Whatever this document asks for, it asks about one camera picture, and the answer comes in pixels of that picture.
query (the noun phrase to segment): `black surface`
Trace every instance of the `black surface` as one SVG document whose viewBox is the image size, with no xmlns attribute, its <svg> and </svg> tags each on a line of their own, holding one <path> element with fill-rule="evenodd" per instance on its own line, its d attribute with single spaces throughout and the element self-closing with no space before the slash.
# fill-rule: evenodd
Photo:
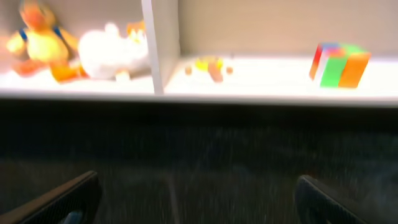
<svg viewBox="0 0 398 224">
<path fill-rule="evenodd" d="M 303 174 L 393 206 L 377 183 L 398 168 L 395 109 L 4 105 L 0 213 L 87 170 L 103 186 L 96 223 L 298 223 Z"/>
</svg>

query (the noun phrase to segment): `brown toy part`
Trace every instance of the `brown toy part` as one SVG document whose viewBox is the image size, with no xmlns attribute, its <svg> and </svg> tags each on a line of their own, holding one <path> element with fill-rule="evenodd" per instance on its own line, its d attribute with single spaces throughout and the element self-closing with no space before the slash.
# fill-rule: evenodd
<svg viewBox="0 0 398 224">
<path fill-rule="evenodd" d="M 216 62 L 210 62 L 208 64 L 208 72 L 215 83 L 223 82 L 223 76 L 221 74 L 221 69 L 217 67 Z"/>
<path fill-rule="evenodd" d="M 188 67 L 185 68 L 185 74 L 186 75 L 191 75 L 192 74 L 192 67 L 191 66 L 188 66 Z"/>
<path fill-rule="evenodd" d="M 232 74 L 233 72 L 234 72 L 234 69 L 232 67 L 230 67 L 230 66 L 226 67 L 226 73 L 228 75 Z"/>
</svg>

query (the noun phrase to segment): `colorful cube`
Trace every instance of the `colorful cube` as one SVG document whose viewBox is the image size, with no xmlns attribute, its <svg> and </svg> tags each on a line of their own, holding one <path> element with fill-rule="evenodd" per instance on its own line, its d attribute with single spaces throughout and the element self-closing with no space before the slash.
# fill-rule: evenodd
<svg viewBox="0 0 398 224">
<path fill-rule="evenodd" d="M 371 54 L 348 44 L 318 44 L 310 77 L 321 87 L 356 88 Z"/>
</svg>

